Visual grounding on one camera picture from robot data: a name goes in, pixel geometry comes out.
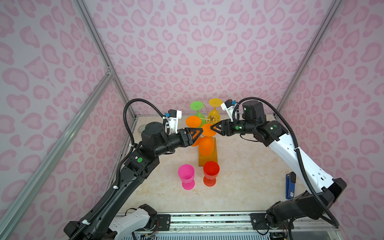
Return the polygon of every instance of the wall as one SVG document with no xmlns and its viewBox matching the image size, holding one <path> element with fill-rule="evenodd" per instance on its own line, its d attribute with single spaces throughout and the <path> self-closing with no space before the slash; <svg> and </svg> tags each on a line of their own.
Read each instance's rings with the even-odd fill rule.
<svg viewBox="0 0 384 240">
<path fill-rule="evenodd" d="M 106 69 L 70 0 L 0 3 L 0 217 Z"/>
<path fill-rule="evenodd" d="M 277 106 L 330 5 L 325 0 L 85 2 L 128 96 L 184 113 L 194 112 L 191 102 L 208 103 L 212 97 L 259 96 Z M 133 109 L 155 114 L 141 103 Z"/>
<path fill-rule="evenodd" d="M 99 201 L 113 170 L 126 130 L 123 103 L 113 83 L 27 210 L 11 239 L 68 238 L 63 229 Z"/>
<path fill-rule="evenodd" d="M 283 110 L 301 148 L 348 184 L 331 209 L 346 240 L 384 237 L 383 11 L 347 0 Z"/>
</svg>

